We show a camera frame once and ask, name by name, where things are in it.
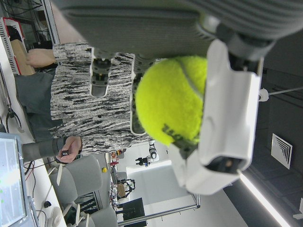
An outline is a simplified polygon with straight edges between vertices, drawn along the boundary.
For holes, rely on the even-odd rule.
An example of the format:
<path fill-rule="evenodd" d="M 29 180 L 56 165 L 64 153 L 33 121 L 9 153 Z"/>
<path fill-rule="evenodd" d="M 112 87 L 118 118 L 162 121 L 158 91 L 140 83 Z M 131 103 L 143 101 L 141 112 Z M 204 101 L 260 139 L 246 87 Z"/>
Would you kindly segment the person's left hand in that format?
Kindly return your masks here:
<path fill-rule="evenodd" d="M 82 150 L 82 140 L 79 136 L 69 136 L 62 149 L 59 151 L 59 154 L 56 156 L 56 159 L 62 163 L 72 162 L 79 151 Z M 62 152 L 67 151 L 68 155 L 63 156 Z"/>

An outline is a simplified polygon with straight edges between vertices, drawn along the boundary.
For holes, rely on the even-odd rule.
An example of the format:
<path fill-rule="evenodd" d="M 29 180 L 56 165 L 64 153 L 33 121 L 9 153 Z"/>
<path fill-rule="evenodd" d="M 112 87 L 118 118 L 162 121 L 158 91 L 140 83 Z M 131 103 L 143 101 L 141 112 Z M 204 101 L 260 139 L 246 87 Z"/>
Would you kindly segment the person's right hand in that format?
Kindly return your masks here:
<path fill-rule="evenodd" d="M 26 55 L 26 65 L 34 68 L 44 68 L 56 63 L 53 49 L 32 49 Z"/>

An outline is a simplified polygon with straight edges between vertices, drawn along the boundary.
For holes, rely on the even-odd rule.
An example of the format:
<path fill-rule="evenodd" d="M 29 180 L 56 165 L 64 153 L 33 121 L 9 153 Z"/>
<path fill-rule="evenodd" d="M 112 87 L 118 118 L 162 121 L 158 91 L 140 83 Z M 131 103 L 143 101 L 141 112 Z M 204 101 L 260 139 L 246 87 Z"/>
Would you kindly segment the grey and white robot hand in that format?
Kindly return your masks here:
<path fill-rule="evenodd" d="M 300 0 L 57 0 L 92 46 L 91 94 L 135 55 L 132 134 L 169 148 L 180 187 L 210 195 L 251 164 L 264 56 L 303 27 Z"/>

